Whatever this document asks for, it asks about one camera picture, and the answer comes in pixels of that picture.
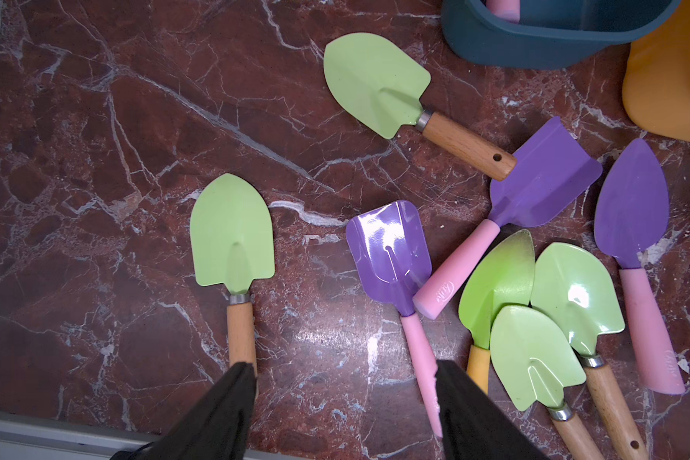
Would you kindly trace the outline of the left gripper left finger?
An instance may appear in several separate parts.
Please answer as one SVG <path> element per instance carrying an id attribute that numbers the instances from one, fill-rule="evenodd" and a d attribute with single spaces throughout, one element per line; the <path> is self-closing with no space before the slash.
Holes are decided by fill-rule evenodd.
<path id="1" fill-rule="evenodd" d="M 242 459 L 257 392 L 252 364 L 235 363 L 161 439 L 116 459 Z"/>

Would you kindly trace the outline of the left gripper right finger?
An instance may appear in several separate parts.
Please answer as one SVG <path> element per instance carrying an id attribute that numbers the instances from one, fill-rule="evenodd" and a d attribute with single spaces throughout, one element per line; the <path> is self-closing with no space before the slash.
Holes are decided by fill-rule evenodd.
<path id="1" fill-rule="evenodd" d="M 437 361 L 436 393 L 446 458 L 546 458 L 454 361 Z"/>

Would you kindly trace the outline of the yellow storage box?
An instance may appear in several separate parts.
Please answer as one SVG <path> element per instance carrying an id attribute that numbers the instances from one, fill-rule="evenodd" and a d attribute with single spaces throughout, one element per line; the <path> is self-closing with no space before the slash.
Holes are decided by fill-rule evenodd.
<path id="1" fill-rule="evenodd" d="M 690 0 L 632 43 L 622 100 L 640 128 L 690 142 Z"/>

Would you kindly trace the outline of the dark teal storage box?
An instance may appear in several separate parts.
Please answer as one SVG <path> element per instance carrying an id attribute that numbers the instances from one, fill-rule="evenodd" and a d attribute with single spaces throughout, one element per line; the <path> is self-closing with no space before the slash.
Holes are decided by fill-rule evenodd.
<path id="1" fill-rule="evenodd" d="M 612 45 L 651 34 L 678 1 L 511 1 L 519 21 L 491 11 L 493 1 L 444 1 L 441 25 L 465 61 L 519 69 L 571 66 Z"/>

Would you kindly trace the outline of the purple square shovel centre left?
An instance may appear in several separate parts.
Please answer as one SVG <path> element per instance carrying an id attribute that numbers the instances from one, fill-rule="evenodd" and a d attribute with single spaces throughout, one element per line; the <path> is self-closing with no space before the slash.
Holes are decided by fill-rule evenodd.
<path id="1" fill-rule="evenodd" d="M 393 305 L 400 314 L 427 417 L 441 438 L 437 362 L 413 301 L 432 273 L 418 210 L 407 200 L 397 200 L 351 218 L 346 239 L 366 294 Z"/>

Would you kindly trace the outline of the aluminium front rail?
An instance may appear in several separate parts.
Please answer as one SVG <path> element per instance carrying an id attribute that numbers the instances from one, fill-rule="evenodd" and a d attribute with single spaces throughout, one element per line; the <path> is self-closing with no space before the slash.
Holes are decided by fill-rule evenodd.
<path id="1" fill-rule="evenodd" d="M 162 437 L 0 411 L 0 459 L 110 459 Z"/>

